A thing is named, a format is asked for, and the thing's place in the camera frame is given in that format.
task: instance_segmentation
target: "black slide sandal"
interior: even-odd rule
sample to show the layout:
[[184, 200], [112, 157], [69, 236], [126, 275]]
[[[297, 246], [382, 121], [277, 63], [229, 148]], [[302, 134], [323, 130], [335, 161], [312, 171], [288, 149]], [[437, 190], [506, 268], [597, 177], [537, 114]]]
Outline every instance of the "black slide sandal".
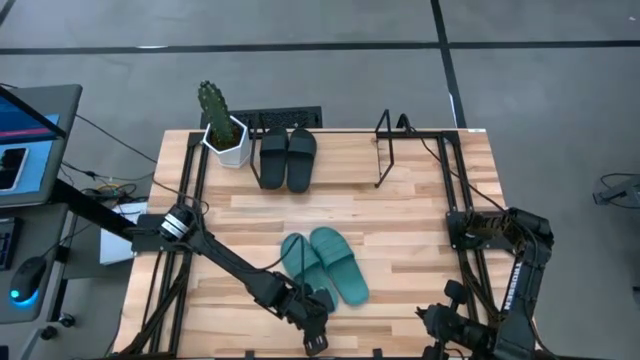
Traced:
[[260, 143], [260, 186], [278, 189], [284, 183], [289, 139], [287, 129], [276, 127], [267, 131]]
[[316, 149], [316, 139], [310, 132], [305, 129], [293, 131], [287, 153], [287, 187], [291, 192], [303, 193], [309, 189]]

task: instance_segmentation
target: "computer monitor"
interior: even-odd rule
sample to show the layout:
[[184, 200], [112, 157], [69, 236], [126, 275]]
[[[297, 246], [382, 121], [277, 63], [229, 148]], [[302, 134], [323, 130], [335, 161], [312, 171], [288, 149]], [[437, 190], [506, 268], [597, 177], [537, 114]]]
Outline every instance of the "computer monitor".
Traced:
[[0, 86], [0, 144], [65, 138], [67, 134]]

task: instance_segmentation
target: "concrete floor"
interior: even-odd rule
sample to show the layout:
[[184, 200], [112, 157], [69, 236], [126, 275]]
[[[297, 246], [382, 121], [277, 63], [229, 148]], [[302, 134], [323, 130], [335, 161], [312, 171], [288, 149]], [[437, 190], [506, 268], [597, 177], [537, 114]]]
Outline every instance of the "concrete floor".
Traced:
[[[448, 0], [442, 9], [450, 41], [640, 38], [632, 0]], [[0, 48], [436, 40], [429, 2], [418, 0], [17, 0], [0, 26]], [[591, 193], [604, 173], [640, 169], [640, 49], [452, 56], [467, 124], [487, 128], [507, 203], [548, 217], [556, 235], [536, 309], [543, 340], [561, 355], [636, 359], [640, 215], [597, 207]], [[443, 70], [439, 50], [0, 56], [2, 82], [82, 84], [79, 113], [151, 156], [164, 130], [197, 127], [203, 79], [232, 109], [322, 106], [325, 127], [370, 127], [389, 108], [419, 127], [450, 128]], [[80, 121], [65, 158], [119, 177], [153, 168]], [[127, 280], [74, 281], [64, 310], [81, 323], [33, 358], [102, 356]], [[0, 326], [12, 360], [42, 321]]]

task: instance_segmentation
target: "wooden tabletop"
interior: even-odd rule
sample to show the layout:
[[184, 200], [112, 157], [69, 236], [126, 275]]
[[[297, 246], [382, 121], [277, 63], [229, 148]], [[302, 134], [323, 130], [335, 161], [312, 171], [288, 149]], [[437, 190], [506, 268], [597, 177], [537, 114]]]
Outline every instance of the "wooden tabletop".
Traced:
[[[504, 205], [487, 134], [467, 130], [459, 133], [470, 182]], [[167, 131], [162, 143], [155, 178], [174, 189], [179, 186], [188, 134]], [[435, 141], [425, 141], [437, 153]], [[280, 243], [291, 232], [308, 236], [316, 227], [331, 226], [351, 245], [369, 286], [370, 299], [360, 307], [342, 302], [338, 305], [327, 324], [330, 345], [322, 356], [371, 356], [374, 348], [381, 348], [385, 356], [420, 356], [433, 339], [414, 314], [416, 306], [448, 303], [443, 293], [447, 280], [461, 280], [445, 227], [448, 204], [439, 163], [420, 140], [396, 139], [393, 145], [395, 166], [378, 189], [372, 184], [319, 181], [301, 195], [291, 194], [284, 187], [261, 190], [249, 166], [221, 168], [214, 154], [208, 160], [203, 195], [211, 205], [205, 216], [207, 228], [254, 266], [263, 267], [277, 259]], [[370, 146], [380, 152], [384, 170], [389, 162], [387, 141], [372, 141]], [[194, 156], [190, 193], [199, 158], [198, 154]], [[453, 156], [449, 158], [454, 165]], [[457, 181], [454, 185], [460, 206], [460, 185]], [[165, 213], [175, 200], [173, 193], [153, 186], [149, 210]], [[477, 210], [494, 210], [475, 193], [473, 201]], [[500, 306], [513, 260], [504, 251], [485, 251], [485, 256], [496, 305]], [[135, 259], [115, 351], [128, 345], [140, 329], [155, 258], [155, 253], [149, 253]], [[274, 270], [284, 272], [282, 266]], [[460, 312], [467, 314], [465, 308]], [[167, 349], [170, 327], [167, 320], [161, 349]], [[256, 356], [304, 356], [302, 332], [267, 313], [253, 302], [240, 282], [206, 258], [196, 256], [178, 356], [244, 356], [246, 350], [255, 350]]]

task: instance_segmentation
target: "pair of slippers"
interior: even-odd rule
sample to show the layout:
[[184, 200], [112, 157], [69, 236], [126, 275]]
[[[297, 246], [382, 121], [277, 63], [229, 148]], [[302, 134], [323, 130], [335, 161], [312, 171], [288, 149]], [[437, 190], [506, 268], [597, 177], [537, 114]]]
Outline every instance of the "pair of slippers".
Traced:
[[[304, 269], [301, 246], [305, 247]], [[303, 235], [293, 233], [282, 243], [280, 256], [287, 252], [282, 264], [289, 276], [295, 282], [301, 283], [304, 270], [304, 282], [313, 290], [329, 291], [334, 309], [338, 306], [338, 292], [349, 305], [361, 305], [369, 299], [369, 288], [362, 277], [353, 251], [336, 230], [329, 227], [317, 228], [311, 232], [309, 241]]]
[[283, 127], [267, 131], [260, 145], [260, 187], [279, 189], [284, 183], [285, 167], [288, 167], [289, 190], [294, 193], [307, 191], [316, 149], [316, 139], [305, 129], [294, 130], [291, 139]]

